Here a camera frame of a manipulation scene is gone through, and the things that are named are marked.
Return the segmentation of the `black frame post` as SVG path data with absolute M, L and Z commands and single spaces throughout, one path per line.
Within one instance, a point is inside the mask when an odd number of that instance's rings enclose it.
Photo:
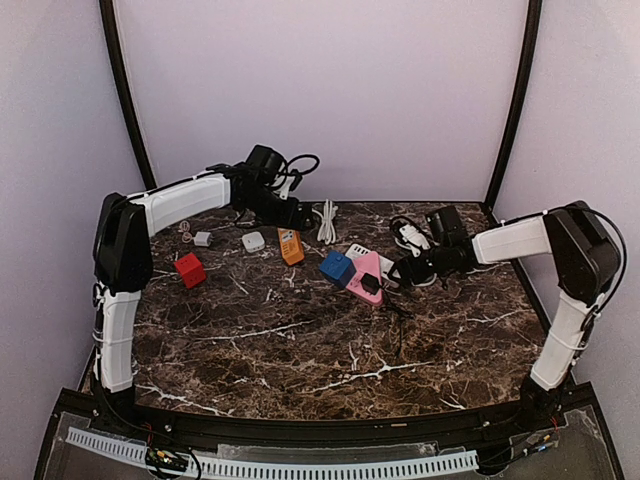
M 542 15 L 542 0 L 529 0 L 523 33 L 523 41 L 512 92 L 495 165 L 484 198 L 484 206 L 493 212 L 505 179 L 513 146 L 524 108 L 529 80 L 535 58 L 537 39 Z
M 157 187 L 157 181 L 146 149 L 125 65 L 124 47 L 116 18 L 116 2 L 99 0 L 98 5 L 112 77 L 136 166 L 144 187 L 151 190 Z

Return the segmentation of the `white two-pin adapter plug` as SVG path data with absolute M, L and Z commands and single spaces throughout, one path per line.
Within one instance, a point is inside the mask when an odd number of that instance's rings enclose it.
M 259 231 L 249 232 L 241 237 L 242 244 L 248 253 L 255 253 L 265 248 L 265 240 Z

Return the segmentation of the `blue cube socket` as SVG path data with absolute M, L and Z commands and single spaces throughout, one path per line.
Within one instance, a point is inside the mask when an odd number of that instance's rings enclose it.
M 329 283 L 340 289 L 345 289 L 356 275 L 353 261 L 336 250 L 328 252 L 319 266 L 319 271 Z

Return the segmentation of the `orange power strip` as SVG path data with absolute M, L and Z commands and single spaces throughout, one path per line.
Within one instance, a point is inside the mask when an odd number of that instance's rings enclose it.
M 304 260 L 304 249 L 300 233 L 296 230 L 278 228 L 278 239 L 281 256 L 288 266 L 296 265 Z

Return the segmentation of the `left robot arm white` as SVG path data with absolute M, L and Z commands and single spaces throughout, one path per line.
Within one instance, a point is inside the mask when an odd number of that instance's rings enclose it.
M 300 232 L 314 227 L 310 203 L 292 196 L 283 199 L 236 167 L 207 170 L 147 192 L 104 198 L 93 249 L 94 377 L 101 388 L 115 394 L 133 387 L 134 320 L 154 271 L 151 239 L 169 226 L 228 205 L 251 211 L 266 226 Z

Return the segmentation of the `red cube socket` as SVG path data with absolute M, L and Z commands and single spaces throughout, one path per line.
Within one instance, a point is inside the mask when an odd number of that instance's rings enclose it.
M 174 267 L 187 289 L 192 289 L 206 280 L 203 264 L 194 253 L 189 253 L 176 260 Z

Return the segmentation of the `black frame left post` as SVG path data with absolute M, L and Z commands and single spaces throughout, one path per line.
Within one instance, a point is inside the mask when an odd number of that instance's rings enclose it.
M 157 187 L 157 181 L 146 149 L 125 65 L 124 47 L 116 18 L 116 2 L 99 0 L 98 5 L 112 77 L 136 166 L 144 187 L 151 190 Z

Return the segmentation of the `black frame right post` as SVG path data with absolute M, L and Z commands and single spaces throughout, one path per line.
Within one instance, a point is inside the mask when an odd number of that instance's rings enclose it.
M 495 165 L 484 198 L 484 206 L 493 212 L 505 179 L 513 146 L 524 108 L 529 80 L 535 58 L 537 39 L 542 15 L 542 0 L 529 0 L 523 33 L 523 41 L 512 92 Z

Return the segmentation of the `white power strip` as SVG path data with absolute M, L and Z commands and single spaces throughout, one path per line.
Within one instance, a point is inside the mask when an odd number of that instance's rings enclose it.
M 347 249 L 345 256 L 350 258 L 351 260 L 355 260 L 356 258 L 360 258 L 364 255 L 370 253 L 370 250 L 360 244 L 353 243 Z M 384 274 L 388 274 L 393 266 L 393 261 L 389 258 L 379 254 L 379 263 L 381 272 Z

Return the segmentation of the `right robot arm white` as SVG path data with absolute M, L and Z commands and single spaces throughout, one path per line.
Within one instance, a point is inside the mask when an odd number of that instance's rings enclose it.
M 424 243 L 418 240 L 422 230 L 410 222 L 391 227 L 397 243 L 410 251 L 388 273 L 402 286 L 445 281 L 454 273 L 522 257 L 552 256 L 559 304 L 529 382 L 536 392 L 556 391 L 625 273 L 627 249 L 617 225 L 584 201 L 503 221 L 474 235 L 453 206 L 430 212 L 426 220 L 431 235 Z

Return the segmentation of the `black TP-Link adapter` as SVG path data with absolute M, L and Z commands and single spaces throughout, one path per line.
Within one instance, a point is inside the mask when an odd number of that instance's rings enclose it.
M 361 286 L 362 289 L 370 295 L 377 295 L 381 290 L 380 280 L 370 273 L 365 273 L 362 276 Z

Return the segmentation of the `white USB charger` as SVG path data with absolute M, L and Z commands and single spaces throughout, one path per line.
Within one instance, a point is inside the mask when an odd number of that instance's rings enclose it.
M 193 243 L 195 246 L 208 248 L 212 243 L 212 234 L 206 231 L 198 231 L 193 237 Z

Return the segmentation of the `pink triangular power strip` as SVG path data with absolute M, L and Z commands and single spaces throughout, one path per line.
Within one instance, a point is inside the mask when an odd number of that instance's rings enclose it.
M 353 259 L 352 263 L 356 273 L 346 289 L 370 305 L 381 306 L 384 299 L 379 255 L 370 252 Z

